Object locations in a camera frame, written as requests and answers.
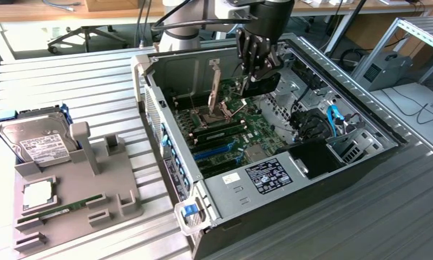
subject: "chair wheel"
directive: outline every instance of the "chair wheel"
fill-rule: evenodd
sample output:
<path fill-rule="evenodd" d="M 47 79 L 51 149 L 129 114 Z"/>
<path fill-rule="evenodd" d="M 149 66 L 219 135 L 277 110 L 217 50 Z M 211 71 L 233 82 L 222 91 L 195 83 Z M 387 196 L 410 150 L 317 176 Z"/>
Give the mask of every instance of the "chair wheel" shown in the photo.
<path fill-rule="evenodd" d="M 55 54 L 57 48 L 54 46 L 47 46 L 47 51 L 49 51 L 49 53 Z"/>

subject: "wooden desk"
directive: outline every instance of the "wooden desk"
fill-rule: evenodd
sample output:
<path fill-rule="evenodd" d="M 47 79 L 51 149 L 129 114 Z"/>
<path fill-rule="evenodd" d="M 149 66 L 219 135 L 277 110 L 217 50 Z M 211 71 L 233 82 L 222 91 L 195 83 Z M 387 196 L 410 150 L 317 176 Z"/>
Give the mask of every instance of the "wooden desk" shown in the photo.
<path fill-rule="evenodd" d="M 58 0 L 57 3 L 73 3 L 75 0 Z M 426 15 L 433 10 L 433 0 L 422 0 Z M 329 51 L 337 37 L 343 29 L 350 14 L 355 9 L 358 0 L 354 3 L 341 6 L 338 15 L 343 15 L 338 24 L 335 33 L 330 39 L 325 51 Z M 291 16 L 329 16 L 334 15 L 338 6 L 329 3 L 311 7 L 301 1 L 295 1 L 293 6 Z M 138 10 L 118 10 L 118 11 L 98 11 L 87 12 L 85 5 L 74 6 L 75 12 L 53 8 L 45 5 L 41 0 L 15 0 L 11 5 L 0 5 L 0 55 L 3 60 L 14 60 L 9 44 L 2 36 L 2 31 L 9 29 L 30 27 L 79 27 L 89 25 L 115 25 L 115 24 L 134 24 Z M 411 5 L 390 6 L 385 5 L 378 0 L 367 0 L 359 14 L 381 14 L 410 12 Z M 163 15 L 163 7 L 161 0 L 153 0 L 150 7 L 150 16 L 147 21 L 154 22 Z"/>

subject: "warning label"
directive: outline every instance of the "warning label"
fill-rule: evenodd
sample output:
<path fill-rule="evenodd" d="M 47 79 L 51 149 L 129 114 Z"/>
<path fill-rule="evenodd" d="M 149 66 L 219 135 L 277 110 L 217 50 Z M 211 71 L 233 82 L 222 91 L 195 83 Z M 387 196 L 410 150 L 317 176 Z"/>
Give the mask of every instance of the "warning label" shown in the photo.
<path fill-rule="evenodd" d="M 261 194 L 266 194 L 291 183 L 290 176 L 275 158 L 246 168 L 245 171 Z"/>
<path fill-rule="evenodd" d="M 43 163 L 69 156 L 58 134 L 19 141 L 19 144 L 35 163 Z"/>

